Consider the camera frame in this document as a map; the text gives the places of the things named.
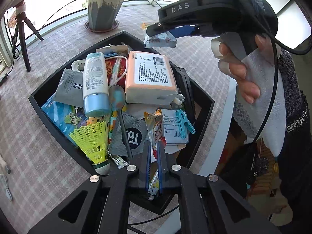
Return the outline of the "person's right hand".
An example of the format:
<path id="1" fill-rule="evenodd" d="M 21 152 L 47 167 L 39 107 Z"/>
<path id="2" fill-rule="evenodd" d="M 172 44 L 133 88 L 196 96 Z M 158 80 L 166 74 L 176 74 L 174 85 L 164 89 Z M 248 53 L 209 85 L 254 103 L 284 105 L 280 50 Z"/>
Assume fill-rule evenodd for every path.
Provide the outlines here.
<path id="1" fill-rule="evenodd" d="M 256 35 L 255 42 L 260 54 L 264 59 L 274 65 L 273 47 L 267 34 Z M 230 48 L 223 43 L 221 38 L 215 38 L 210 43 L 214 56 L 219 60 L 219 70 L 233 78 L 238 85 L 242 98 L 248 103 L 253 104 L 260 97 L 260 88 L 253 82 L 246 79 L 247 68 L 239 61 Z"/>

